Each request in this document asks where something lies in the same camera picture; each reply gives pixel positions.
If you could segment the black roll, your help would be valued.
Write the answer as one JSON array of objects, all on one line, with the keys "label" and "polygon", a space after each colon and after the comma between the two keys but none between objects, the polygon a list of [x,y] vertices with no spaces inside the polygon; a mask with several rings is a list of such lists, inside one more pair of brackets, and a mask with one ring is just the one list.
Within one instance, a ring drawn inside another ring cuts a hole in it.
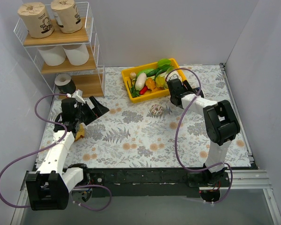
[{"label": "black roll", "polygon": [[60,94],[74,94],[76,85],[69,74],[58,74],[54,81]]},{"label": "black roll", "polygon": [[196,94],[196,95],[199,93],[199,96],[204,98],[204,92],[199,87],[193,88],[193,93]]}]

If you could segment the white toilet paper roll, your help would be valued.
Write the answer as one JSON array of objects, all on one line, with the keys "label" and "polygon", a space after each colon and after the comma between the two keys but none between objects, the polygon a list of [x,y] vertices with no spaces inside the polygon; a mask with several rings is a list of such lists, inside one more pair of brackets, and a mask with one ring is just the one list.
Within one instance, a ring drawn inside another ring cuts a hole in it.
[{"label": "white toilet paper roll", "polygon": [[74,66],[83,65],[89,60],[89,52],[85,44],[63,45],[62,47],[69,62]]},{"label": "white toilet paper roll", "polygon": [[61,45],[43,46],[37,49],[48,66],[58,66],[66,59],[66,54]]}]

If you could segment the brown paper roll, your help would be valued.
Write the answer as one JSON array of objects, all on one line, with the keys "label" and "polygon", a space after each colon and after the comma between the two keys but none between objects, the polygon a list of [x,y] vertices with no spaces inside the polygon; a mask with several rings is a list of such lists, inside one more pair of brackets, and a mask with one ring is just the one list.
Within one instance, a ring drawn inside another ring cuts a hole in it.
[{"label": "brown paper roll", "polygon": [[74,33],[82,28],[81,17],[74,0],[53,0],[51,10],[63,33]]},{"label": "brown paper roll", "polygon": [[46,38],[53,33],[54,27],[43,3],[25,3],[19,7],[17,13],[32,38]]}]

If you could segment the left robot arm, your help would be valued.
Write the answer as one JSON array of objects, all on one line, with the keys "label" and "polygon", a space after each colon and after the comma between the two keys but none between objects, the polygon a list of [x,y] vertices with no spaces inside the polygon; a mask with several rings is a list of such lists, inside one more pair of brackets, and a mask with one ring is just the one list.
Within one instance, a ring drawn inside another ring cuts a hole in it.
[{"label": "left robot arm", "polygon": [[61,113],[54,120],[53,145],[36,172],[27,176],[26,187],[32,210],[64,210],[70,192],[78,185],[86,187],[90,175],[85,164],[72,165],[64,170],[64,163],[82,124],[88,125],[106,114],[109,109],[94,97],[93,108],[80,97],[61,101]]}]

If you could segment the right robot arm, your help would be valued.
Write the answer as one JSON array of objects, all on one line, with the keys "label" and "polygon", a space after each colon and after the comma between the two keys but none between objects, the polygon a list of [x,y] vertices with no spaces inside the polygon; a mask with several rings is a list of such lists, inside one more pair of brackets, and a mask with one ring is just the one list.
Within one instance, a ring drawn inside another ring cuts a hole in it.
[{"label": "right robot arm", "polygon": [[225,172],[225,158],[231,142],[240,133],[240,125],[229,101],[213,101],[204,98],[199,87],[193,89],[187,80],[178,78],[167,81],[170,101],[173,105],[197,113],[204,118],[210,139],[208,157],[198,170],[187,169],[189,186],[213,186],[228,175]]}]

